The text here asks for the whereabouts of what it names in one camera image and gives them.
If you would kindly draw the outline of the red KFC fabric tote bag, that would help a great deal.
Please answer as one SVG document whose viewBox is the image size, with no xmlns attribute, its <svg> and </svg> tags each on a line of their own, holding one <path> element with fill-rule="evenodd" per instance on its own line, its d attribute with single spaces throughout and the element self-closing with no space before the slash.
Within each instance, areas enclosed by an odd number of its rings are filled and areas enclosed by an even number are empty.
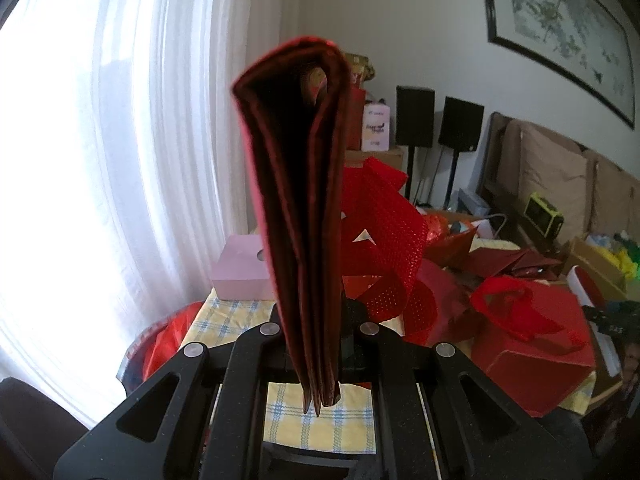
<svg viewBox="0 0 640 480">
<path fill-rule="evenodd" d="M 596 367 L 578 300 L 554 285 L 498 275 L 467 292 L 424 260 L 402 315 L 405 340 L 471 343 L 471 360 L 534 417 L 557 408 Z"/>
</svg>

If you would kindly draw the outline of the red plastic twine ball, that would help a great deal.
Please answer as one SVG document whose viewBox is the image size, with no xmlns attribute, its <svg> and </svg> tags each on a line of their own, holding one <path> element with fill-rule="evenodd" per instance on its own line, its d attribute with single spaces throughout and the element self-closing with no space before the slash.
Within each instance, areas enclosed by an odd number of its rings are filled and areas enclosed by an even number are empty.
<svg viewBox="0 0 640 480">
<path fill-rule="evenodd" d="M 448 220 L 442 214 L 424 214 L 422 218 L 426 229 L 425 244 L 434 244 L 449 235 Z"/>
</svg>

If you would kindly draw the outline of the cardboard tray on sofa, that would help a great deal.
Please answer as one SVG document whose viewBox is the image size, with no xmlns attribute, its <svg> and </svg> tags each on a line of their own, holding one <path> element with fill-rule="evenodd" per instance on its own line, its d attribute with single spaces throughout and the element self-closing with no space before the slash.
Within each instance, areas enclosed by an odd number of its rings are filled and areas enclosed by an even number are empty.
<svg viewBox="0 0 640 480">
<path fill-rule="evenodd" d="M 590 276 L 606 300 L 639 300 L 639 281 L 627 281 L 624 274 L 596 248 L 578 237 L 568 244 L 563 273 L 567 275 L 573 266 L 578 266 Z"/>
</svg>

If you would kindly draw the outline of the framed ink painting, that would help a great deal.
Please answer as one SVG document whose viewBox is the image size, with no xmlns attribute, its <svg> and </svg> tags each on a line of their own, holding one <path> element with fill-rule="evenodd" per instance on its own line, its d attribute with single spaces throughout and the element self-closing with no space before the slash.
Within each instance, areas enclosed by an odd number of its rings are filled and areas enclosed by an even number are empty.
<svg viewBox="0 0 640 480">
<path fill-rule="evenodd" d="M 629 127 L 634 63 L 620 21 L 599 0 L 485 0 L 488 40 L 573 81 Z"/>
</svg>

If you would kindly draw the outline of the dark red paper bags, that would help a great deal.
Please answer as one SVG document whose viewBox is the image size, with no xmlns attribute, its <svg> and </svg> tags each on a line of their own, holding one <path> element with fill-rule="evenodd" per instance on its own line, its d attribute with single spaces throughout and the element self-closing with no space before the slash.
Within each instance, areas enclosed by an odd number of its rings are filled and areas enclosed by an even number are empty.
<svg viewBox="0 0 640 480">
<path fill-rule="evenodd" d="M 364 304 L 372 320 L 420 312 L 418 279 L 425 260 L 482 278 L 554 278 L 552 269 L 559 263 L 534 250 L 474 249 L 477 228 L 472 224 L 460 233 L 449 229 L 444 240 L 425 244 L 424 214 L 399 193 L 406 182 L 406 174 L 375 158 L 343 171 L 342 275 L 371 279 L 360 292 L 349 285 L 347 295 Z"/>
</svg>

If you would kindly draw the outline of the green portable radio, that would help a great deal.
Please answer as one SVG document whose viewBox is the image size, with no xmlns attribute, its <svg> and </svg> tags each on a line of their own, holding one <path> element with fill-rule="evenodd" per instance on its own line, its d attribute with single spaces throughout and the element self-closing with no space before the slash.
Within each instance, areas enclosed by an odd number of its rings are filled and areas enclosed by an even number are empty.
<svg viewBox="0 0 640 480">
<path fill-rule="evenodd" d="M 564 224 L 564 216 L 537 192 L 529 195 L 524 217 L 533 223 L 546 240 L 555 240 Z"/>
</svg>

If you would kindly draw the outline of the red cartoon cat bag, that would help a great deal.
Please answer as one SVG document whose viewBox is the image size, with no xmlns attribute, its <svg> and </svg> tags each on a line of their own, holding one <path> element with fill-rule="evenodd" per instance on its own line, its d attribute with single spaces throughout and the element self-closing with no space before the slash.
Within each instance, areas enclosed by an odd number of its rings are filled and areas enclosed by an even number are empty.
<svg viewBox="0 0 640 480">
<path fill-rule="evenodd" d="M 300 37 L 235 81 L 250 192 L 303 407 L 340 398 L 342 175 L 350 70 L 331 41 Z"/>
</svg>

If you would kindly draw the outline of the yellow plastic bag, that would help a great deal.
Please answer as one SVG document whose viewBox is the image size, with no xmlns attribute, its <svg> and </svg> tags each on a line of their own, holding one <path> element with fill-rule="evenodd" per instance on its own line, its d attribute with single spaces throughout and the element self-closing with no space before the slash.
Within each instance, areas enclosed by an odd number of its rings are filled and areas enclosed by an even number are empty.
<svg viewBox="0 0 640 480">
<path fill-rule="evenodd" d="M 596 246 L 594 250 L 619 270 L 627 281 L 638 280 L 639 265 L 629 257 L 625 247 L 617 249 L 616 252 L 611 252 L 608 248 L 602 246 Z"/>
</svg>

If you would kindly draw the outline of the beige cushion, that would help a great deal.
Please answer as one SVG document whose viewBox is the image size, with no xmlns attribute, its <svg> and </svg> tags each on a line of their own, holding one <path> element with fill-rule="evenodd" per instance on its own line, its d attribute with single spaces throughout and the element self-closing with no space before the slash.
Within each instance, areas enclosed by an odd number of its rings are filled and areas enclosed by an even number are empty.
<svg viewBox="0 0 640 480">
<path fill-rule="evenodd" d="M 533 192 L 564 216 L 558 235 L 563 244 L 582 234 L 586 222 L 588 162 L 575 143 L 556 143 L 532 125 L 521 128 L 521 165 L 518 197 Z"/>
<path fill-rule="evenodd" d="M 585 156 L 593 162 L 589 231 L 611 236 L 626 232 L 638 242 L 639 181 L 594 151 Z"/>
</svg>

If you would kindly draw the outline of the pink tissue box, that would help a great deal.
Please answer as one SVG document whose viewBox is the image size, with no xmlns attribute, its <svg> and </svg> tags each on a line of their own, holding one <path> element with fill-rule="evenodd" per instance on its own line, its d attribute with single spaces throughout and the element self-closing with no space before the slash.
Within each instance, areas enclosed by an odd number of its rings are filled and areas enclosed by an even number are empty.
<svg viewBox="0 0 640 480">
<path fill-rule="evenodd" d="M 221 300 L 275 300 L 262 238 L 230 235 L 213 267 L 212 283 Z"/>
</svg>

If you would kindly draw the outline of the gold crinkled gift bag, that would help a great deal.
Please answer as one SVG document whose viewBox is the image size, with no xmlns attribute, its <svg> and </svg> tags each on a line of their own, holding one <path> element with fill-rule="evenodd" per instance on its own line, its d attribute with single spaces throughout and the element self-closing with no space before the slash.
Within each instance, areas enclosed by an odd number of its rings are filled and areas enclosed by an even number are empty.
<svg viewBox="0 0 640 480">
<path fill-rule="evenodd" d="M 350 79 L 355 87 L 361 88 L 365 82 L 375 77 L 375 69 L 366 56 L 345 52 L 344 57 L 349 65 Z"/>
</svg>

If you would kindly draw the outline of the small pink white box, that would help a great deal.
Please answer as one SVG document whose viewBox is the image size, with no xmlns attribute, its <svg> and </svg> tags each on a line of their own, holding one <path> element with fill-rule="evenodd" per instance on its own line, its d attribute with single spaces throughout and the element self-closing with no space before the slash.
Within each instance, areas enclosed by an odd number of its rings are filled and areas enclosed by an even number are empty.
<svg viewBox="0 0 640 480">
<path fill-rule="evenodd" d="M 390 149 L 390 108 L 383 102 L 363 107 L 361 149 L 386 152 Z"/>
</svg>

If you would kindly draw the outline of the dark red gift box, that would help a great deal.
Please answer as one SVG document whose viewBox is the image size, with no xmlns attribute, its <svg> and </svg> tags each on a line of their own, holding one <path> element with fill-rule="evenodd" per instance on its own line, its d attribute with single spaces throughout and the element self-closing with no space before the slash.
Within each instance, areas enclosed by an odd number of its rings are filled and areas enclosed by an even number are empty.
<svg viewBox="0 0 640 480">
<path fill-rule="evenodd" d="M 349 151 L 359 151 L 362 136 L 362 118 L 366 105 L 367 92 L 364 89 L 351 86 L 346 114 L 346 148 Z"/>
</svg>

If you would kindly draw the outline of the left black speaker on stand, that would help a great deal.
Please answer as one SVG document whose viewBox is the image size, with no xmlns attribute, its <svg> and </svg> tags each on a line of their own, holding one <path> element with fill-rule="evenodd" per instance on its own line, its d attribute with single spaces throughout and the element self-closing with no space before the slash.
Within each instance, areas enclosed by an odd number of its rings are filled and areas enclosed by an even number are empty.
<svg viewBox="0 0 640 480">
<path fill-rule="evenodd" d="M 395 140 L 408 150 L 405 198 L 410 200 L 417 148 L 431 148 L 434 136 L 435 91 L 415 86 L 396 87 Z"/>
</svg>

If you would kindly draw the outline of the white sheer curtain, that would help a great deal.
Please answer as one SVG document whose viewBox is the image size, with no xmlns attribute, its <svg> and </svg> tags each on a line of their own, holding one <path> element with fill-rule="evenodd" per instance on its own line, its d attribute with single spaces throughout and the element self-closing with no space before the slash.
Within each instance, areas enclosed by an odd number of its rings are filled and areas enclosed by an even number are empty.
<svg viewBox="0 0 640 480">
<path fill-rule="evenodd" d="M 298 0 L 18 0 L 1 29 L 1 371 L 92 426 L 250 227 L 231 87 Z"/>
</svg>

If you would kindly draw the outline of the brown sofa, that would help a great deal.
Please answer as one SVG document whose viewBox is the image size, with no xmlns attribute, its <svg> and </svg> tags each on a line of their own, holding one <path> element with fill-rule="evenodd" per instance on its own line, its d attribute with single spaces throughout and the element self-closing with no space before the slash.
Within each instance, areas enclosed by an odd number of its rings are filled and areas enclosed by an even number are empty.
<svg viewBox="0 0 640 480">
<path fill-rule="evenodd" d="M 518 244 L 561 261 L 576 237 L 625 233 L 639 240 L 639 179 L 585 145 L 527 120 L 491 114 L 477 191 L 508 216 L 506 232 Z M 524 216 L 534 193 L 564 218 L 554 240 Z"/>
</svg>

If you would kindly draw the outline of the large brown cardboard box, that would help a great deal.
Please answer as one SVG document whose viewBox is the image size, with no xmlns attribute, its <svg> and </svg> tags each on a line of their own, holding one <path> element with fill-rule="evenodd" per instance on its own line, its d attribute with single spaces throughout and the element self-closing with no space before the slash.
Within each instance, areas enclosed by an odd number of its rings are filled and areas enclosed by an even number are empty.
<svg viewBox="0 0 640 480">
<path fill-rule="evenodd" d="M 359 167 L 367 158 L 375 158 L 387 166 L 402 170 L 404 154 L 405 152 L 400 146 L 395 146 L 388 151 L 382 152 L 347 150 L 345 152 L 345 165 L 349 167 Z"/>
</svg>

